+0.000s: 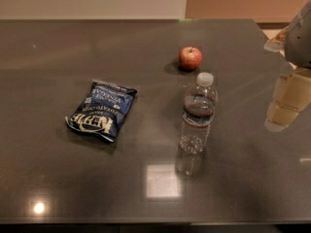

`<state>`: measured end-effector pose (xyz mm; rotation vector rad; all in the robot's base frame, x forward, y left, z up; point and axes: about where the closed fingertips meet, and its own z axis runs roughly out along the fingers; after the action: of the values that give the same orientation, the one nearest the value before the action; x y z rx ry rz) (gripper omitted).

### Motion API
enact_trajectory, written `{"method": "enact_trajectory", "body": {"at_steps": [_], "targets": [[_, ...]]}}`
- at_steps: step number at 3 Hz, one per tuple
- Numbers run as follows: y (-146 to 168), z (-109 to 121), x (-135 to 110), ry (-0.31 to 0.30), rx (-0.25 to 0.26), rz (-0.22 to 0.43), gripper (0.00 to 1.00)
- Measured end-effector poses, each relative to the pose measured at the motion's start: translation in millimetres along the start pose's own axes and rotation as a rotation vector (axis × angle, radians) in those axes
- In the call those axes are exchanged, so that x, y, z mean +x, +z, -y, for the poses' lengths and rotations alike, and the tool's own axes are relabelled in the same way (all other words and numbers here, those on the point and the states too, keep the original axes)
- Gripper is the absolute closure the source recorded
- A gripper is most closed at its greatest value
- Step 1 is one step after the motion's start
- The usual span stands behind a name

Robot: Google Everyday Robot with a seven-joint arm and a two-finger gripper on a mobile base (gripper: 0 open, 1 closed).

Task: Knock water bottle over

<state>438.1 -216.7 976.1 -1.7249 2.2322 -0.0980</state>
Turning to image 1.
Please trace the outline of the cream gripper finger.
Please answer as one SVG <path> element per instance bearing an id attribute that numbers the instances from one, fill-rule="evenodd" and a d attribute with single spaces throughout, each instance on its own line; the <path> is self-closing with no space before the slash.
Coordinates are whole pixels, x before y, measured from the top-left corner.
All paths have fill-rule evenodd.
<path id="1" fill-rule="evenodd" d="M 286 129 L 311 103 L 311 70 L 296 68 L 275 84 L 264 126 L 271 132 Z"/>
<path id="2" fill-rule="evenodd" d="M 264 49 L 271 52 L 282 51 L 285 48 L 285 43 L 288 35 L 288 26 L 280 30 L 274 37 L 269 39 L 264 44 Z"/>

